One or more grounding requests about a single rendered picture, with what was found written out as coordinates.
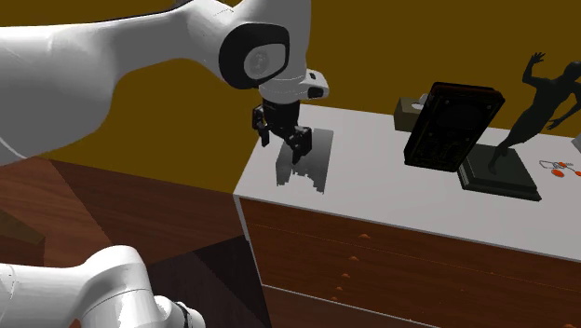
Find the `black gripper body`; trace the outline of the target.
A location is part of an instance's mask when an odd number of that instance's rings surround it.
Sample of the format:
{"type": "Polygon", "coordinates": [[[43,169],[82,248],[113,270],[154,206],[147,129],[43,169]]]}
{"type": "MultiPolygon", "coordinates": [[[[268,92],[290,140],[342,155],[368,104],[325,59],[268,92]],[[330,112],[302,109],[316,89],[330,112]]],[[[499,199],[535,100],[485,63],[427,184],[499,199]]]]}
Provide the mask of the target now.
{"type": "Polygon", "coordinates": [[[262,108],[266,126],[278,137],[288,138],[298,125],[300,102],[275,103],[263,99],[262,108]]]}

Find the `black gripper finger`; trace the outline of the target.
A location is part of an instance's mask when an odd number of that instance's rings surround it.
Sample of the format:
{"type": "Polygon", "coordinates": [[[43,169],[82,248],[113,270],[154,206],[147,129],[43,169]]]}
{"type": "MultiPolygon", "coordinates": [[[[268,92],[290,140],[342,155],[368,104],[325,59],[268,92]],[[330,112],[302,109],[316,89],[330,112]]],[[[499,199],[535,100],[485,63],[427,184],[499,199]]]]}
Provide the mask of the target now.
{"type": "Polygon", "coordinates": [[[269,127],[267,126],[264,117],[264,110],[262,105],[258,105],[252,110],[251,125],[252,128],[257,131],[262,147],[268,146],[270,142],[269,127]]]}
{"type": "Polygon", "coordinates": [[[312,130],[309,127],[295,126],[284,141],[292,151],[291,163],[297,164],[312,150],[312,130]]]}

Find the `olive tissue box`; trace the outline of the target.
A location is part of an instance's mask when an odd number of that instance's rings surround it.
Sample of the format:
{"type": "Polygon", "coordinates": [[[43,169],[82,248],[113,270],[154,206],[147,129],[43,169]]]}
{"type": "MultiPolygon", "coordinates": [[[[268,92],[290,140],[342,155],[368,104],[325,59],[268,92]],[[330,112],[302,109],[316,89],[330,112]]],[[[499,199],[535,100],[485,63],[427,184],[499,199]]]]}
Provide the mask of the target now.
{"type": "Polygon", "coordinates": [[[395,129],[399,131],[412,132],[413,127],[421,114],[423,98],[413,99],[400,97],[397,103],[394,116],[395,129]]]}

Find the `white-topped wooden chest of drawers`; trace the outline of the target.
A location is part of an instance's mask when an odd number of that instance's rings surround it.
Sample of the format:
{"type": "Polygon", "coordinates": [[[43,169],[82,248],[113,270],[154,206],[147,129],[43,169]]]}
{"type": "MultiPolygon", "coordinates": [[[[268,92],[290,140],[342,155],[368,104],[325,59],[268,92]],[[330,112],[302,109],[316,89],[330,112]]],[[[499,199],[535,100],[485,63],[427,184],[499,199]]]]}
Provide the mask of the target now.
{"type": "Polygon", "coordinates": [[[439,328],[581,328],[581,153],[539,135],[517,151],[539,201],[465,190],[406,166],[390,115],[306,105],[331,130],[325,188],[277,180],[279,139],[235,192],[262,283],[439,328]]]}

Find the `black rectangular device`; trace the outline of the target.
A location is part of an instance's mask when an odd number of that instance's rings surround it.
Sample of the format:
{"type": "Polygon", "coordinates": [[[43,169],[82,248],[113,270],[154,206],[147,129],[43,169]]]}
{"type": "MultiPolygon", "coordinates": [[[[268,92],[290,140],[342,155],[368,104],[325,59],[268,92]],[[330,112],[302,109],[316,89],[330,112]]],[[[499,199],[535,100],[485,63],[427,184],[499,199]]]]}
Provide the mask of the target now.
{"type": "Polygon", "coordinates": [[[504,102],[490,87],[434,83],[404,147],[404,163],[457,171],[504,102]]]}

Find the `black human figure on base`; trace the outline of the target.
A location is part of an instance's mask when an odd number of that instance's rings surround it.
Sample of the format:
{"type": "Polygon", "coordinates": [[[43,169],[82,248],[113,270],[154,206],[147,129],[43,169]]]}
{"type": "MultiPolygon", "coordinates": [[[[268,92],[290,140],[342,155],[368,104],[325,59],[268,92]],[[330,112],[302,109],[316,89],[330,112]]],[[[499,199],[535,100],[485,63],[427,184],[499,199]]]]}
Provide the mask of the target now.
{"type": "Polygon", "coordinates": [[[497,146],[477,144],[459,168],[464,189],[538,201],[540,195],[530,173],[513,148],[524,144],[544,129],[553,130],[581,111],[581,61],[568,63],[555,78],[539,77],[533,68],[544,60],[543,52],[530,58],[521,81],[535,89],[525,109],[497,146]]]}

